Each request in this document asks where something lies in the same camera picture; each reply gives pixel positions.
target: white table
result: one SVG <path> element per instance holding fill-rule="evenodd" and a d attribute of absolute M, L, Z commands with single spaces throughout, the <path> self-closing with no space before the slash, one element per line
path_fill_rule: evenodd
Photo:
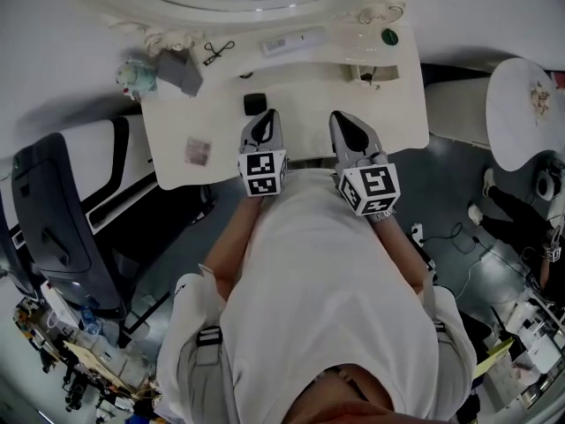
<path fill-rule="evenodd" d="M 531 100 L 538 82 L 550 94 L 543 116 Z M 554 83 L 522 58 L 502 62 L 490 79 L 430 85 L 426 105 L 431 133 L 490 148 L 507 171 L 518 170 L 540 152 L 565 149 L 565 112 Z"/>
<path fill-rule="evenodd" d="M 297 27 L 213 39 L 215 49 L 230 39 L 236 47 L 209 67 L 201 63 L 210 52 L 203 44 L 196 46 L 193 55 L 204 77 L 198 96 L 182 95 L 160 82 L 158 92 L 141 102 L 159 185 L 172 189 L 237 176 L 241 130 L 251 120 L 243 98 L 250 93 L 265 93 L 268 106 L 280 113 L 291 160 L 334 155 L 328 130 L 332 110 L 349 112 L 372 126 L 389 153 L 425 147 L 426 104 L 411 28 L 392 26 L 400 39 L 395 47 L 381 40 L 383 28 L 334 23 L 327 26 L 325 44 L 273 58 L 262 56 L 258 42 Z M 397 65 L 400 78 L 382 82 L 380 90 L 361 87 L 346 81 L 349 68 L 343 64 Z M 238 77 L 247 72 L 254 72 L 250 79 Z M 211 143 L 206 166 L 185 161 L 189 137 Z"/>

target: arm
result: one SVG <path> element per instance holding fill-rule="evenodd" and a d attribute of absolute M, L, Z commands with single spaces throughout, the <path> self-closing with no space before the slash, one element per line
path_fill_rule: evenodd
<path fill-rule="evenodd" d="M 549 265 L 550 261 L 547 257 L 541 262 L 541 269 L 539 272 L 539 285 L 541 286 L 542 291 L 546 288 L 547 280 L 549 279 Z"/>
<path fill-rule="evenodd" d="M 396 219 L 390 216 L 380 222 L 372 222 L 371 226 L 406 283 L 414 289 L 415 293 L 420 293 L 429 275 L 426 263 L 412 246 Z"/>
<path fill-rule="evenodd" d="M 239 203 L 228 226 L 204 260 L 204 265 L 214 273 L 218 293 L 226 301 L 235 285 L 247 242 L 260 214 L 261 202 L 259 197 L 244 198 Z"/>

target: white tabletop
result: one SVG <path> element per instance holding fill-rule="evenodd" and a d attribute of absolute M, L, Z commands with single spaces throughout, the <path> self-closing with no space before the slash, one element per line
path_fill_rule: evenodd
<path fill-rule="evenodd" d="M 540 116 L 531 91 L 541 83 L 549 110 Z M 522 58 L 502 62 L 486 94 L 486 129 L 496 162 L 507 171 L 522 167 L 537 153 L 565 148 L 565 113 L 554 83 L 538 65 Z"/>
<path fill-rule="evenodd" d="M 250 93 L 265 93 L 268 107 L 280 113 L 291 160 L 333 155 L 328 130 L 332 110 L 349 112 L 372 126 L 389 153 L 425 147 L 426 103 L 416 44 L 409 27 L 393 28 L 400 39 L 395 47 L 380 39 L 382 27 L 332 25 L 331 42 L 271 60 L 260 54 L 257 43 L 268 34 L 240 35 L 233 38 L 236 47 L 208 68 L 201 60 L 209 52 L 197 46 L 194 56 L 205 80 L 198 96 L 181 95 L 177 88 L 161 83 L 159 93 L 141 103 L 159 185 L 172 189 L 211 184 L 238 174 L 241 130 L 252 118 L 244 113 L 243 98 Z M 228 40 L 212 43 L 217 48 Z M 344 78 L 348 68 L 340 64 L 348 62 L 397 65 L 400 79 L 382 82 L 380 90 L 360 87 Z M 238 77 L 251 70 L 255 73 L 250 79 Z M 185 161 L 188 138 L 211 144 L 206 166 Z"/>

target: person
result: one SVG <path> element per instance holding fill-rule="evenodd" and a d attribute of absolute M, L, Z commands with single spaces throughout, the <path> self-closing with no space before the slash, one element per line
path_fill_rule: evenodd
<path fill-rule="evenodd" d="M 434 322 L 426 265 L 395 218 L 356 216 L 332 173 L 290 171 L 280 195 L 244 198 L 201 275 L 180 278 L 157 367 L 165 399 L 188 400 L 179 338 L 212 288 L 242 424 L 438 422 L 464 403 L 476 354 L 453 294 L 433 288 Z"/>
<path fill-rule="evenodd" d="M 530 268 L 536 278 L 542 294 L 551 301 L 565 304 L 562 297 L 562 271 L 565 269 L 565 257 L 556 262 L 547 259 L 547 252 L 552 248 L 559 227 L 554 228 L 530 205 L 511 194 L 504 193 L 494 183 L 494 170 L 489 168 L 483 177 L 483 195 L 493 200 L 512 221 L 497 220 L 485 216 L 476 204 L 468 208 L 469 218 L 481 226 L 495 239 L 510 245 Z M 565 246 L 562 236 L 559 245 Z"/>

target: plush toy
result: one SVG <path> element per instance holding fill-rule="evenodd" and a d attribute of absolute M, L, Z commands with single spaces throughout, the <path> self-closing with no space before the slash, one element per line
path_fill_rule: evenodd
<path fill-rule="evenodd" d="M 157 89 L 153 68 L 140 60 L 129 59 L 117 68 L 116 82 L 122 87 L 125 95 L 136 101 L 139 101 L 144 93 Z"/>

